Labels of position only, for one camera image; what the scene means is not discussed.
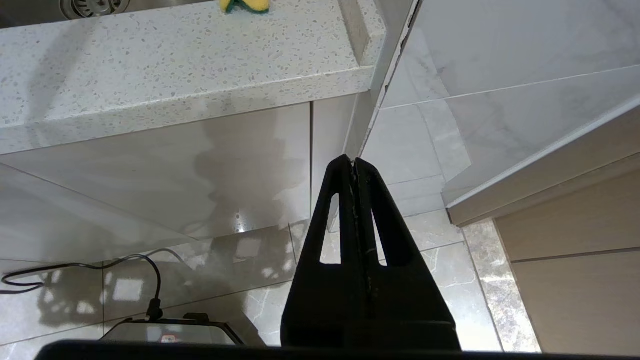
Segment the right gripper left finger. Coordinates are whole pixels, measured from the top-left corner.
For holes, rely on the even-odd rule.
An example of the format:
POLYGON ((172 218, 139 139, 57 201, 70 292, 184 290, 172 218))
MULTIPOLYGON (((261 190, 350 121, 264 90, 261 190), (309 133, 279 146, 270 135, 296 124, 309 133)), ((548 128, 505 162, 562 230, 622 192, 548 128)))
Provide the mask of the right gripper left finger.
POLYGON ((282 315, 284 347, 348 346, 368 317, 354 186, 354 167, 347 155, 328 164, 282 315), (334 196, 339 204, 341 262, 325 264, 321 257, 334 196))

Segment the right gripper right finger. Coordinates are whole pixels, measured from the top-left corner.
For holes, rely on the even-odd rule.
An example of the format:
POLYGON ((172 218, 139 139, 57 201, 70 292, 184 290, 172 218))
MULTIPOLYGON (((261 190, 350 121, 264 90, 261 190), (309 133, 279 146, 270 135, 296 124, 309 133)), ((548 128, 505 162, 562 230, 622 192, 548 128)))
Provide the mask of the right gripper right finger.
POLYGON ((365 315, 359 346, 459 351, 457 325, 379 171, 354 161, 365 315))

